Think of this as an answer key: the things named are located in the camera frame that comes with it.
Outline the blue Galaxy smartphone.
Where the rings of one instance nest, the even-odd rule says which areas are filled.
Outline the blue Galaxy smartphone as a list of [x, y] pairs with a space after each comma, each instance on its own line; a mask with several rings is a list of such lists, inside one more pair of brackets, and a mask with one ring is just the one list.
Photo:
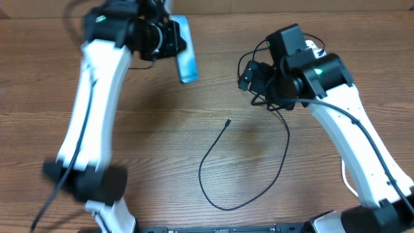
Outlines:
[[169, 18], [178, 23], [179, 42], [185, 42], [185, 49], [179, 49], [180, 52], [175, 57], [180, 82], [196, 82], [199, 79], [199, 73], [188, 18], [184, 15], [170, 15]]

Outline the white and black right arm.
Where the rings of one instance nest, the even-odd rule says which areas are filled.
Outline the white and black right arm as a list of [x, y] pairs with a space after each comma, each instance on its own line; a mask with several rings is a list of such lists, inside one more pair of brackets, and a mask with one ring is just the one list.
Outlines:
[[302, 232], [405, 232], [413, 228], [413, 180], [388, 152], [373, 127], [353, 77], [324, 42], [297, 24], [257, 45], [272, 63], [251, 59], [238, 68], [238, 86], [269, 111], [307, 108], [322, 125], [348, 170], [359, 205], [330, 210], [304, 222]]

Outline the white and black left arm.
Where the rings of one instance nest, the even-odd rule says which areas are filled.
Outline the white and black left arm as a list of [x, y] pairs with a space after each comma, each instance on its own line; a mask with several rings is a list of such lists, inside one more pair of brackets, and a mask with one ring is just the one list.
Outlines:
[[127, 169], [111, 164], [114, 117], [136, 52], [154, 63], [187, 48], [171, 1], [106, 1], [84, 17], [80, 81], [67, 134], [55, 161], [43, 165], [55, 182], [85, 205], [99, 232], [138, 232], [124, 198]]

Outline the white power strip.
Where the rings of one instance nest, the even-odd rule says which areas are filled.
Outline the white power strip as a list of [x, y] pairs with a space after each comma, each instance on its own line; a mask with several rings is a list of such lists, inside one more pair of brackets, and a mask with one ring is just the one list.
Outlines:
[[305, 43], [306, 43], [306, 45], [308, 46], [308, 48], [310, 48], [310, 49], [312, 49], [312, 52], [313, 52], [313, 54], [314, 54], [314, 57], [316, 58], [316, 59], [319, 59], [319, 58], [321, 58], [321, 57], [324, 57], [324, 56], [326, 56], [327, 55], [327, 53], [323, 50], [323, 49], [321, 49], [321, 48], [319, 48], [314, 42], [313, 42], [313, 40], [306, 40], [305, 41]]

